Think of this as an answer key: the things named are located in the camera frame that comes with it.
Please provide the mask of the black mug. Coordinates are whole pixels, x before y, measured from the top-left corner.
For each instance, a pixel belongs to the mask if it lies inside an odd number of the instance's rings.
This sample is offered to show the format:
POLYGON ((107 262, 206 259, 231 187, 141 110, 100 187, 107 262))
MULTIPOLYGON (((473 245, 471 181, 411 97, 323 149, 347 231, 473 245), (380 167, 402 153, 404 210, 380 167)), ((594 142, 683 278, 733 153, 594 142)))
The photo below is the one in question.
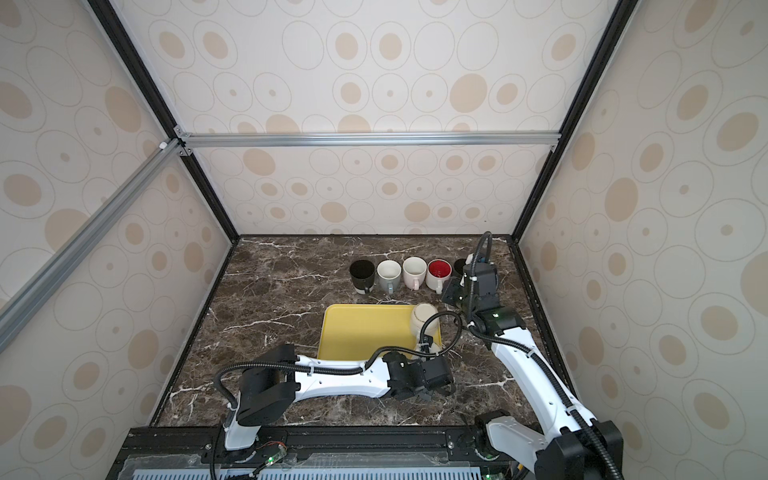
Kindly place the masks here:
POLYGON ((464 275, 465 267, 467 266, 466 258, 459 258, 453 263, 453 275, 457 278, 462 278, 464 275))

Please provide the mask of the white mug red inside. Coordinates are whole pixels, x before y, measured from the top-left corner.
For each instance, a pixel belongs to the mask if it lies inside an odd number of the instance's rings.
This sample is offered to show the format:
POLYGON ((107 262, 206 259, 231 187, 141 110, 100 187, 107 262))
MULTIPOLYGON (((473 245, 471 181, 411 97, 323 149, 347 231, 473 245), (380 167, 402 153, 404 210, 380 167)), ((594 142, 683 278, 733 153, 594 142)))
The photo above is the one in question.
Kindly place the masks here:
POLYGON ((434 259, 427 265, 426 286, 441 295, 452 276, 452 265, 443 259, 434 259))

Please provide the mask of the pink mug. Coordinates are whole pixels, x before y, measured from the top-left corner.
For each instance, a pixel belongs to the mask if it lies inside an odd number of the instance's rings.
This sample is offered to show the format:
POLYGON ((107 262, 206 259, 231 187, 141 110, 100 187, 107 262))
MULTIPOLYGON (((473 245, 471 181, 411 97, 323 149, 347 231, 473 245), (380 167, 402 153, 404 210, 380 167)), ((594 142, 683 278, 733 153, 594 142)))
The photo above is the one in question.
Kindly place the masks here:
POLYGON ((402 264, 402 278, 404 285, 410 290, 417 291, 424 284, 428 265, 420 257, 409 257, 402 264))

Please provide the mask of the grey mug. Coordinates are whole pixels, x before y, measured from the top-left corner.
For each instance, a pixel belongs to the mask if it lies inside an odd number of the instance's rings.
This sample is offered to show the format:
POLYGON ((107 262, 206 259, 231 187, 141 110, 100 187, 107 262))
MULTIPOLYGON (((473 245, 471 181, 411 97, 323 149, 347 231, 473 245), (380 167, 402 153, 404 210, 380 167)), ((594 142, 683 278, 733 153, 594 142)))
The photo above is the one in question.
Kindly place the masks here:
POLYGON ((378 285, 387 295, 392 296, 400 286, 402 268, 397 261, 383 260, 376 268, 378 285))

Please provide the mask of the black-green mug white base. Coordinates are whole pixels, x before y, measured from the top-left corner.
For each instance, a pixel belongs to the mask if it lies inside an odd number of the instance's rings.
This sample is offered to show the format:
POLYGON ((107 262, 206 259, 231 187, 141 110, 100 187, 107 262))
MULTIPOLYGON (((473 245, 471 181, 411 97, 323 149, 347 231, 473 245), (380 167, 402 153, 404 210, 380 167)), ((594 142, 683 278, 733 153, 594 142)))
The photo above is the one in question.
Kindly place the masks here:
POLYGON ((357 293, 365 295, 372 291, 375 284, 376 267, 371 261, 365 259, 353 261, 349 267, 349 273, 357 293))

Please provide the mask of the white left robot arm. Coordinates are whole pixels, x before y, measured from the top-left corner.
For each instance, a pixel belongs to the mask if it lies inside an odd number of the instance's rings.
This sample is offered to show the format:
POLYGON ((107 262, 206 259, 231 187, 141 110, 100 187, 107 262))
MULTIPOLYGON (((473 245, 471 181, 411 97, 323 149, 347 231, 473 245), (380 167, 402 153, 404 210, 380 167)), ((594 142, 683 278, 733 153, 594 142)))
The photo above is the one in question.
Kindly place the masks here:
POLYGON ((253 447, 259 430, 277 420, 293 404, 313 398, 360 396, 429 399, 455 391, 449 362, 436 353, 386 346, 364 361, 320 360, 298 355, 291 344, 258 358, 228 365, 213 378, 226 399, 224 448, 253 447))

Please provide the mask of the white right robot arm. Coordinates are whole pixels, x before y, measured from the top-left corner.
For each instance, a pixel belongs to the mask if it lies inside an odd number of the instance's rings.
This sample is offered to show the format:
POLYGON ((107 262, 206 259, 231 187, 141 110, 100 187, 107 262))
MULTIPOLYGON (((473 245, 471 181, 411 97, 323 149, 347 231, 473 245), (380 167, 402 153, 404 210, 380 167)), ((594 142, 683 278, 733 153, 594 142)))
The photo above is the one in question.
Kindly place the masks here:
POLYGON ((443 301, 464 315, 467 330, 484 342, 517 382, 542 429, 509 414, 480 418, 483 442, 537 479, 621 479, 623 438, 611 421, 600 422, 541 356, 518 312, 501 304, 497 267, 469 262, 453 279, 443 301))

